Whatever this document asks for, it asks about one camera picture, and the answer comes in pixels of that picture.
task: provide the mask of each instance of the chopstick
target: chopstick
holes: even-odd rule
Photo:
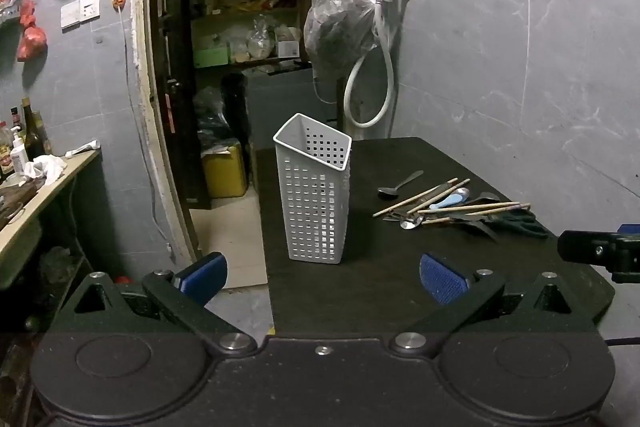
[[[501,206],[511,206],[520,204],[519,201],[500,201],[498,203],[468,204],[466,206],[445,206],[444,208],[434,208],[433,210],[418,210],[418,214],[440,214],[442,212],[457,212],[459,210],[488,210],[489,208],[500,208]]]
[[[518,210],[520,208],[529,208],[531,203],[519,203],[512,204],[511,206],[504,206],[502,208],[494,208],[492,210],[481,210],[480,212],[472,212],[471,214],[464,214],[465,216],[488,216],[489,214],[499,214],[500,212],[507,212],[508,210]],[[439,217],[438,219],[425,219],[423,225],[432,225],[434,223],[450,223],[453,220],[452,217]]]
[[[400,203],[393,204],[390,207],[385,208],[384,210],[380,210],[379,212],[376,212],[375,214],[373,214],[373,217],[378,217],[381,214],[385,214],[386,212],[390,212],[390,211],[394,210],[395,208],[398,208],[398,206],[403,206],[404,204],[411,203],[412,201],[418,200],[421,197],[426,196],[430,192],[433,192],[434,190],[436,190],[441,185],[451,185],[452,183],[455,183],[457,181],[458,181],[458,178],[453,178],[453,179],[449,180],[448,182],[446,182],[445,184],[441,183],[440,185],[436,185],[435,187],[430,188],[429,190],[425,190],[424,192],[421,192],[420,194],[417,194],[417,195],[415,195],[415,196],[413,196],[413,197],[411,197],[411,198],[409,198],[407,200],[400,201]]]
[[[450,193],[452,193],[454,190],[458,190],[460,187],[462,187],[462,185],[468,184],[469,181],[471,181],[471,178],[467,178],[466,180],[461,181],[459,184],[453,185],[453,187],[451,187],[449,190],[445,190],[444,192],[441,192],[440,194],[437,194],[436,196],[434,196],[430,200],[427,200],[424,203],[419,204],[418,206],[414,206],[414,208],[409,210],[407,212],[407,214],[413,214],[416,210],[420,210],[421,208],[424,208],[425,206],[428,206],[429,204],[433,203],[434,201],[438,201],[438,200],[441,200],[442,198],[445,198]]]

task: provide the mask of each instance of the metal bolt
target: metal bolt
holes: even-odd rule
[[[331,353],[334,350],[333,347],[331,346],[318,346],[316,347],[316,353],[318,355],[328,355],[329,353]]]
[[[417,349],[426,343],[427,339],[423,335],[413,331],[405,331],[396,336],[396,345],[402,349]]]
[[[245,333],[225,333],[220,337],[220,346],[229,351],[242,351],[251,346],[251,337]]]

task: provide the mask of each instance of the black table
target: black table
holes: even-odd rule
[[[420,284],[419,261],[427,251],[445,255],[463,269],[493,269],[514,283],[532,282],[543,271],[556,272],[594,318],[604,313],[614,296],[612,286],[590,266],[562,261],[554,237],[541,240],[499,232],[500,243],[494,243],[458,226],[402,230],[399,223],[372,218],[392,204],[377,197],[376,187],[394,185],[418,169],[424,174],[399,191],[401,199],[454,177],[471,178],[471,197],[483,190],[500,194],[419,138],[354,141],[342,262],[304,263],[287,254],[275,149],[257,153],[262,238],[278,334],[401,331],[437,307]]]

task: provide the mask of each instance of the crumpled tissue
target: crumpled tissue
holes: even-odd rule
[[[66,163],[62,159],[53,155],[43,155],[34,158],[32,162],[27,162],[24,166],[24,175],[36,179],[46,176],[45,185],[50,185],[58,178],[66,168]]]

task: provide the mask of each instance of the gray tile wall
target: gray tile wall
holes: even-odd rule
[[[638,222],[639,28],[640,0],[410,0],[394,135],[531,201],[554,232]]]
[[[63,32],[60,7],[73,0],[35,1],[37,23],[47,34],[49,49],[46,57],[19,64],[18,26],[0,28],[0,120],[10,120],[10,108],[28,95],[42,112],[56,154],[100,140],[100,161],[90,165],[76,187],[79,237],[95,267],[134,278],[156,268],[175,269],[151,220],[151,190],[129,105],[118,13],[111,0],[100,0],[99,19]],[[129,4],[122,17],[129,92],[139,112]],[[169,233],[160,202],[158,214],[164,233]]]

